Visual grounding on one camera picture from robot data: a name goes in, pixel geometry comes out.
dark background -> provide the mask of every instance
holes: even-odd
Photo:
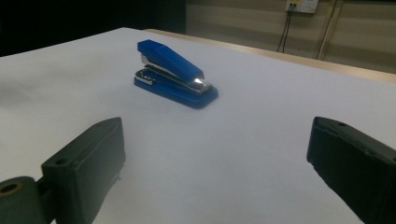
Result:
[[[128,27],[184,34],[185,0],[0,0],[0,56]]]

stapler handle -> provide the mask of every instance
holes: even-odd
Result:
[[[163,44],[148,39],[137,43],[137,50],[152,63],[170,71],[184,82],[204,78],[201,69]]]

stapler metal tip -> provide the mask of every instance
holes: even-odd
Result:
[[[152,40],[137,43],[145,68],[136,72],[134,84],[193,108],[201,108],[218,96],[194,64],[163,44]]]

wall socket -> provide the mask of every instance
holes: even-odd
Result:
[[[286,0],[286,10],[290,5],[295,5],[293,12],[315,13],[318,6],[318,0]]]

black cable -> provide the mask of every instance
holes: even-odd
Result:
[[[287,16],[286,22],[285,22],[285,27],[283,28],[283,33],[282,33],[282,36],[280,37],[280,41],[279,41],[279,44],[277,46],[276,52],[279,52],[280,46],[282,45],[282,42],[284,42],[284,40],[283,40],[284,37],[285,37],[285,41],[286,41],[287,33],[289,32],[291,13],[294,10],[294,7],[295,7],[295,5],[290,5],[289,6],[288,16]]]

